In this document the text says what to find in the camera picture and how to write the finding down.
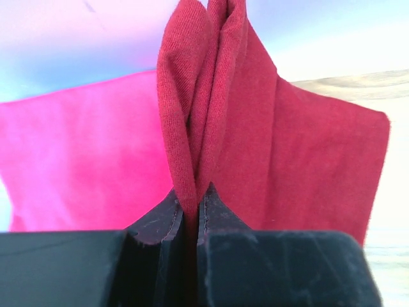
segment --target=clip jaw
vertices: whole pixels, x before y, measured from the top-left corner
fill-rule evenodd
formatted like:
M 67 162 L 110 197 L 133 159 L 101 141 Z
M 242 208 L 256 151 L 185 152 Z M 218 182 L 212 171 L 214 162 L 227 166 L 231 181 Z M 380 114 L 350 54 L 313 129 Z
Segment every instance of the clip jaw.
M 0 306 L 183 306 L 174 191 L 126 230 L 0 234 Z M 368 306 L 380 295 L 339 232 L 251 230 L 211 184 L 199 208 L 199 306 Z

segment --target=pink fabric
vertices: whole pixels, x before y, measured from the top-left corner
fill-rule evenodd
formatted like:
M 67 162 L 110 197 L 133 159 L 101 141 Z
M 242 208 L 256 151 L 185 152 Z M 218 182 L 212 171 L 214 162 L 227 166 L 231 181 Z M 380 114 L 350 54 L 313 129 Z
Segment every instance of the pink fabric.
M 10 230 L 120 229 L 172 188 L 156 72 L 0 105 Z

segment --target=folded cloth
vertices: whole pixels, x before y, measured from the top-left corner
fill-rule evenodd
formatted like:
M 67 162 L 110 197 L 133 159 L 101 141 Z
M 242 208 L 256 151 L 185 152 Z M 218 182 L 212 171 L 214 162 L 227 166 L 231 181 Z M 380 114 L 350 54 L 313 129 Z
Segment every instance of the folded cloth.
M 389 138 L 385 114 L 281 79 L 245 0 L 209 0 L 207 10 L 181 0 L 157 75 L 167 159 L 192 242 L 212 181 L 252 228 L 339 230 L 363 244 Z

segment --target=fabric fold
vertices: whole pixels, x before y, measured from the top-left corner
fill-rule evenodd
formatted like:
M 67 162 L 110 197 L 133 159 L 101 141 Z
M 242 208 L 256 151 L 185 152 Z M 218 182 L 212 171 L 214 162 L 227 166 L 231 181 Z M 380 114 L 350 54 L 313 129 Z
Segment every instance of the fabric fold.
M 212 181 L 254 229 L 339 230 L 363 244 L 389 137 L 383 113 L 282 80 L 244 0 L 209 0 L 207 11 L 181 0 L 157 76 L 169 168 L 190 233 Z

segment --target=wooden surface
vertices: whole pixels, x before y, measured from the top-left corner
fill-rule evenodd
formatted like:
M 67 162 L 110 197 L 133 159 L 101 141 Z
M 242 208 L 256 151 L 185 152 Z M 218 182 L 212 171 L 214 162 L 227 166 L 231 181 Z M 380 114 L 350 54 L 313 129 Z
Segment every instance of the wooden surface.
M 409 307 L 409 70 L 294 85 L 385 112 L 391 133 L 365 251 L 386 307 Z

